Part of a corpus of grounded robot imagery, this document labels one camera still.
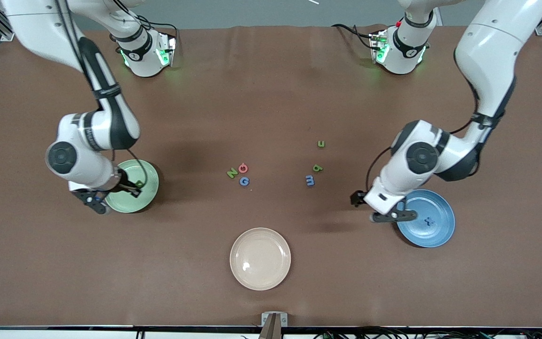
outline white plate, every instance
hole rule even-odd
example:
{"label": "white plate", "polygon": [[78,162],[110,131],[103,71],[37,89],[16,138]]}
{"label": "white plate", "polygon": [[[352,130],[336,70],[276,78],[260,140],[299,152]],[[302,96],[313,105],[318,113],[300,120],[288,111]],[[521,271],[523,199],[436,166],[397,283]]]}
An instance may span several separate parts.
{"label": "white plate", "polygon": [[281,283],[290,270],[290,247],[278,232],[262,227],[239,236],[231,248],[230,266],[235,279],[255,291]]}

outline brown table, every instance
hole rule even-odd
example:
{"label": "brown table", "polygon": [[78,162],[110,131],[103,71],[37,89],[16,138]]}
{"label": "brown table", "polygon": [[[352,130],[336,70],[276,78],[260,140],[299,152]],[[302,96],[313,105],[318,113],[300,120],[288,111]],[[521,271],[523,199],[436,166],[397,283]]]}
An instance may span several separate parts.
{"label": "brown table", "polygon": [[[297,326],[542,326],[542,37],[518,58],[480,172],[426,186],[454,209],[452,240],[413,247],[349,205],[404,124],[468,120],[472,96],[452,59],[462,32],[437,28],[424,62],[396,76],[335,28],[191,30],[183,66],[152,79],[123,66],[107,32],[88,32],[140,121],[134,151],[162,177],[151,208],[106,217],[44,164],[59,119],[95,108],[82,75],[3,43],[0,325],[250,325],[282,310]],[[243,161],[246,188],[225,174]],[[310,188],[315,163],[324,170]],[[252,227],[292,250],[270,291],[242,287],[229,268]]]}

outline floor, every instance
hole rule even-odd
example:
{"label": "floor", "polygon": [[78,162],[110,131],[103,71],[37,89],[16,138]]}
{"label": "floor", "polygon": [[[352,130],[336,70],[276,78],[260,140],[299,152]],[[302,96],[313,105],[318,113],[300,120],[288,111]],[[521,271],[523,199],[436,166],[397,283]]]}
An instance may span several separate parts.
{"label": "floor", "polygon": [[[444,25],[468,25],[484,0],[467,0],[441,7]],[[151,22],[173,23],[179,28],[228,28],[232,26],[291,25],[330,26],[392,24],[402,17],[396,1],[350,0],[349,5],[333,0],[150,0],[135,8]],[[101,30],[97,23],[75,16],[82,30]]]}

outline green plate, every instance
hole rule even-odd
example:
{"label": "green plate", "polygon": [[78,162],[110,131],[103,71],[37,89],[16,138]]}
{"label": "green plate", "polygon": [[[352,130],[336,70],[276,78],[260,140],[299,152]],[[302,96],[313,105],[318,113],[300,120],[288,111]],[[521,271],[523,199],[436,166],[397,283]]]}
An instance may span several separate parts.
{"label": "green plate", "polygon": [[[137,198],[133,197],[129,192],[124,191],[110,193],[105,198],[105,201],[108,206],[112,208],[112,210],[121,213],[137,212],[138,210],[142,210],[148,206],[148,204],[151,203],[156,196],[159,187],[158,173],[150,163],[143,160],[140,161],[148,173],[148,182],[146,182],[145,186],[142,187],[142,193]],[[119,168],[127,172],[129,181],[133,183],[137,183],[138,181],[145,182],[143,169],[135,159],[119,163]]]}

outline plate rim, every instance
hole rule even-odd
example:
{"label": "plate rim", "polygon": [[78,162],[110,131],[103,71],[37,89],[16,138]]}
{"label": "plate rim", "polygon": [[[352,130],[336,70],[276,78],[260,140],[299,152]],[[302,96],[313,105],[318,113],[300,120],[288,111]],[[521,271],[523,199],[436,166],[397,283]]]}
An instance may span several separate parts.
{"label": "plate rim", "polygon": [[[117,166],[118,168],[120,168],[121,170],[126,170],[127,167],[131,167],[131,166],[125,166],[124,168],[122,167],[122,165],[126,165],[127,163],[131,163],[135,161],[135,166],[138,166],[139,167],[139,163],[138,163],[138,160],[137,159],[129,159],[129,160],[125,160],[121,163],[119,163]],[[108,197],[110,197],[110,194],[107,195],[105,198],[104,198],[104,202],[106,202],[106,204],[112,208],[112,210],[115,210],[116,212],[118,213],[125,213],[125,214],[129,214],[129,213],[135,213],[135,212],[138,212],[140,210],[143,210],[144,208],[148,207],[149,204],[152,203],[152,201],[154,200],[154,198],[156,197],[157,193],[158,193],[158,190],[159,190],[159,187],[160,187],[160,176],[158,174],[158,171],[156,170],[156,168],[151,164],[149,163],[148,161],[145,161],[145,160],[142,160],[142,159],[139,159],[139,161],[143,161],[144,162],[144,167],[146,167],[146,169],[149,169],[148,167],[150,167],[153,172],[156,174],[156,181],[158,182],[158,184],[156,185],[156,190],[154,192],[154,196],[152,197],[152,200],[150,200],[145,206],[143,206],[142,208],[139,208],[137,210],[119,210],[118,208],[114,208],[114,206],[112,206],[112,204],[108,201]]]}
{"label": "plate rim", "polygon": [[[284,249],[284,251],[288,254],[288,256],[287,256],[288,257],[288,265],[287,265],[287,268],[286,268],[286,273],[284,274],[284,276],[275,285],[273,285],[271,287],[268,287],[268,288],[254,288],[254,287],[246,286],[243,283],[243,281],[238,278],[238,275],[235,272],[234,264],[233,264],[233,260],[232,260],[235,245],[238,243],[238,241],[241,240],[248,233],[254,232],[256,230],[264,230],[266,232],[276,234],[277,236],[279,236],[280,239],[282,239],[284,241],[284,244],[286,244],[286,248]],[[230,269],[231,269],[231,273],[233,274],[235,280],[237,280],[243,287],[246,287],[247,289],[252,290],[252,291],[267,291],[267,290],[271,290],[272,288],[277,287],[280,283],[283,283],[283,281],[286,279],[286,277],[288,276],[288,273],[290,272],[291,267],[292,267],[292,251],[290,250],[290,244],[288,244],[288,241],[286,241],[284,236],[279,234],[279,232],[277,232],[276,230],[267,228],[267,227],[254,227],[252,229],[249,229],[249,230],[246,230],[246,231],[242,232],[242,234],[240,234],[237,238],[235,238],[235,241],[234,241],[234,243],[233,243],[233,245],[231,247],[231,250],[230,250]]]}
{"label": "plate rim", "polygon": [[448,202],[442,195],[440,195],[440,194],[438,194],[438,193],[436,193],[436,192],[434,192],[434,191],[431,191],[431,190],[429,190],[429,189],[424,189],[424,188],[421,188],[421,189],[415,189],[415,190],[411,191],[409,194],[411,194],[411,193],[413,193],[413,192],[419,192],[419,193],[430,192],[430,193],[436,195],[438,198],[441,198],[441,199],[445,202],[445,204],[447,204],[447,207],[449,208],[449,210],[451,211],[451,214],[453,215],[453,227],[452,227],[452,229],[451,229],[450,232],[449,232],[449,236],[446,238],[446,240],[445,240],[444,242],[439,243],[438,245],[432,245],[432,246],[420,245],[420,244],[416,243],[415,241],[411,240],[411,238],[409,238],[408,234],[413,234],[413,233],[411,233],[411,232],[403,232],[404,226],[401,226],[401,225],[404,223],[403,221],[397,223],[397,226],[398,226],[398,228],[399,228],[399,230],[400,230],[400,233],[403,234],[403,236],[404,236],[407,240],[411,241],[411,243],[413,243],[413,245],[420,246],[420,247],[424,247],[424,248],[426,248],[426,249],[434,249],[434,248],[436,248],[436,247],[440,247],[440,246],[446,244],[447,242],[449,242],[449,240],[452,238],[453,234],[455,233],[455,227],[456,227],[455,213],[454,213],[453,208],[452,208],[451,205],[449,204],[449,202]]}

